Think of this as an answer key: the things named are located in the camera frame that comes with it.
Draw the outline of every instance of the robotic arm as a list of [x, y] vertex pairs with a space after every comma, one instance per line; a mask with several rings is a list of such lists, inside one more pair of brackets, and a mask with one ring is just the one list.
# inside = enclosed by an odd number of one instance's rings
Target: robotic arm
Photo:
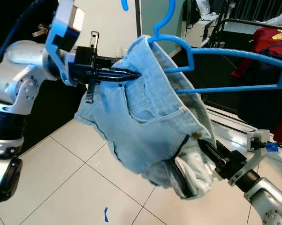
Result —
[[[91, 104], [94, 85], [100, 81], [119, 82], [139, 77], [128, 70], [112, 69], [114, 59], [97, 55], [97, 32], [91, 34], [90, 47], [71, 51], [84, 17], [84, 12], [73, 2], [61, 0], [45, 45], [16, 42], [6, 50], [0, 63], [0, 202], [16, 191], [22, 168], [22, 160], [17, 156], [24, 140], [26, 117], [44, 80], [62, 79], [68, 86], [89, 84], [85, 101]], [[229, 151], [219, 142], [216, 148], [205, 141], [199, 141], [199, 145], [216, 164], [217, 173], [244, 192], [263, 224], [282, 225], [282, 192], [253, 171], [265, 155], [264, 139], [258, 132], [251, 134], [249, 146], [255, 150], [255, 157], [249, 162], [241, 153]]]

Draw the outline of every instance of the hanger hook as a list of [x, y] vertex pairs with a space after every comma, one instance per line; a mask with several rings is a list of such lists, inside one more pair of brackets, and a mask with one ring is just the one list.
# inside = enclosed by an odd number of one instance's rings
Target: hanger hook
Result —
[[160, 28], [165, 26], [171, 20], [175, 11], [175, 4], [176, 4], [176, 0], [169, 0], [169, 8], [165, 18], [159, 21], [157, 24], [155, 24], [153, 28], [153, 32], [156, 37], [160, 35]]
[[121, 0], [122, 3], [122, 7], [125, 11], [128, 11], [128, 4], [127, 4], [127, 0]]

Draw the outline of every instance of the black backpack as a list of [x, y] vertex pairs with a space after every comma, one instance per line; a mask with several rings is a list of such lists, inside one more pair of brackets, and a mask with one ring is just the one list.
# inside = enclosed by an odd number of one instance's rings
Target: black backpack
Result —
[[201, 19], [200, 10], [196, 0], [186, 0], [183, 3], [183, 21], [186, 21], [187, 27], [195, 24]]

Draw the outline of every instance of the blue hanger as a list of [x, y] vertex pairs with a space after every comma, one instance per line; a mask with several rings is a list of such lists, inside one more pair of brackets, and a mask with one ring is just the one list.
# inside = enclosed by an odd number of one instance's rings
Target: blue hanger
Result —
[[[123, 9], [128, 9], [126, 0], [122, 0]], [[274, 59], [271, 57], [267, 57], [265, 55], [256, 54], [252, 52], [238, 51], [238, 50], [230, 50], [230, 49], [219, 49], [219, 48], [191, 48], [190, 45], [183, 39], [173, 36], [173, 35], [165, 35], [160, 34], [160, 28], [164, 27], [172, 18], [175, 11], [175, 0], [169, 0], [169, 8], [168, 12], [164, 19], [155, 24], [153, 28], [154, 36], [148, 39], [148, 43], [152, 44], [153, 42], [160, 40], [168, 40], [173, 41], [175, 43], [180, 44], [187, 52], [189, 66], [180, 67], [180, 68], [170, 68], [165, 69], [165, 73], [176, 73], [176, 72], [184, 72], [184, 71], [192, 71], [195, 69], [194, 65], [194, 57], [193, 54], [222, 54], [222, 55], [230, 55], [237, 57], [244, 57], [252, 60], [259, 60], [265, 63], [269, 63], [282, 68], [282, 61], [278, 59]], [[282, 73], [279, 78], [277, 84], [273, 85], [256, 85], [256, 86], [242, 86], [242, 87], [223, 87], [223, 88], [204, 88], [204, 89], [194, 89], [194, 90], [179, 90], [178, 94], [183, 93], [208, 93], [208, 92], [226, 92], [226, 91], [247, 91], [247, 90], [268, 90], [268, 89], [282, 89]]]

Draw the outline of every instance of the white wall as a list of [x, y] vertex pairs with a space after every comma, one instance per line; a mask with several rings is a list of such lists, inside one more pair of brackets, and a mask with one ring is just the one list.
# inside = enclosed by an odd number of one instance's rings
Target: white wall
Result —
[[127, 49], [137, 39], [135, 0], [128, 0], [129, 11], [120, 0], [75, 0], [75, 5], [85, 12], [76, 45], [89, 46], [91, 31], [98, 31], [98, 55], [116, 57], [119, 47]]

